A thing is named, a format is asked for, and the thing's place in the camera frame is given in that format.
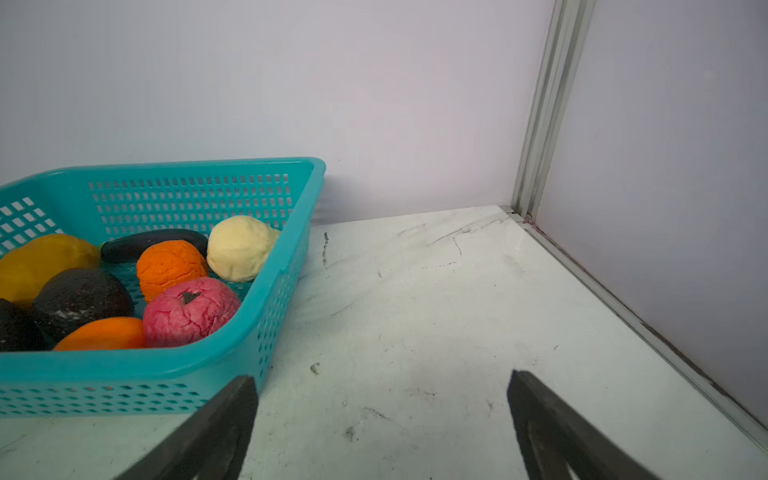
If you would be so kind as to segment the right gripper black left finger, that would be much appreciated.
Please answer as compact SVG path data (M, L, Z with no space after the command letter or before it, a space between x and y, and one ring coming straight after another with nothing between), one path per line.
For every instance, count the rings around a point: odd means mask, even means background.
M258 411L251 376L229 382L120 479L237 479Z

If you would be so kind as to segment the cream round toy food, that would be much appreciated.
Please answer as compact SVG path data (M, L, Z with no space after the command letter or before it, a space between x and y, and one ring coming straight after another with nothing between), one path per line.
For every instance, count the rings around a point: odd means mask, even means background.
M222 220L208 237L208 266L224 280L252 281L266 263L279 235L279 230L250 216Z

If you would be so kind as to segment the dark avocado toy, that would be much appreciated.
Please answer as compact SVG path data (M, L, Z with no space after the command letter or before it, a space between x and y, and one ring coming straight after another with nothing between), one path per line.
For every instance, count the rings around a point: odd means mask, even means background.
M47 349L42 332L34 320L20 307L6 299L1 304L1 352L44 351Z
M80 327L111 317L132 317L123 283L101 269L70 269L55 275L32 303L32 317L50 346Z

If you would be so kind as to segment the yellow mango toy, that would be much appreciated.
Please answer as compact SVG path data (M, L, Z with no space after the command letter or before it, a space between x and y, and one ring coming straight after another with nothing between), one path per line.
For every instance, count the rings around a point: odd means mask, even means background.
M85 240L67 234L37 238L1 258L1 298L28 309L54 276L100 264L100 249Z

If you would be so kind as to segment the smooth orange toy fruit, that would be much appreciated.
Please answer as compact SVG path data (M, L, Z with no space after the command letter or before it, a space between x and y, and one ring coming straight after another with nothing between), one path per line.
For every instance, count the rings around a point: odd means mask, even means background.
M142 349L146 346L143 322L134 317L111 317L78 328L56 344L54 351Z

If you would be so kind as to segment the teal plastic basket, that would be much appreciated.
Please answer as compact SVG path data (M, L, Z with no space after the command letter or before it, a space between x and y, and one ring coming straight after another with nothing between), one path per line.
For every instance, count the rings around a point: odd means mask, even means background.
M1 250L55 233L94 245L182 228L207 234L249 215L280 232L255 280L235 284L234 319L188 346L165 349L5 353L3 419L191 414L232 379L268 377L310 243L322 191L317 158L242 159L74 167L1 189Z

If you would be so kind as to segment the pink apple toy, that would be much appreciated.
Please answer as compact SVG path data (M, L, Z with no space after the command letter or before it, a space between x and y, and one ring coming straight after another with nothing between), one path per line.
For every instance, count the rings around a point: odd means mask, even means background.
M214 278L200 277L175 285L144 310L146 346L167 348L195 343L226 325L240 306L237 294Z

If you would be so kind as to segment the orange crinkled toy fruit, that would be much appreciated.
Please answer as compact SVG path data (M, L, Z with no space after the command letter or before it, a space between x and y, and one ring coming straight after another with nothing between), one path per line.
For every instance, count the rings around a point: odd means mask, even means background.
M171 287L209 275L203 255L183 240L165 241L149 247L139 257L136 270L140 290L147 302Z

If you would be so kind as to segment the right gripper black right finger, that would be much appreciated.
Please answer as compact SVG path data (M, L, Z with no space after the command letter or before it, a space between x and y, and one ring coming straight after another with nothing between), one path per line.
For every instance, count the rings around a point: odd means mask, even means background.
M507 399L530 479L655 479L529 371L514 370Z

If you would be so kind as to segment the black eggplant toy green stem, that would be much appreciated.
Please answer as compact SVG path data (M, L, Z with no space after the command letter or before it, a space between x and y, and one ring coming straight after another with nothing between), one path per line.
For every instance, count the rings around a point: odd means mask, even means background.
M182 240L207 256L208 238L188 229L161 229L136 233L108 241L101 246L101 260L109 264L135 263L148 248L166 241Z

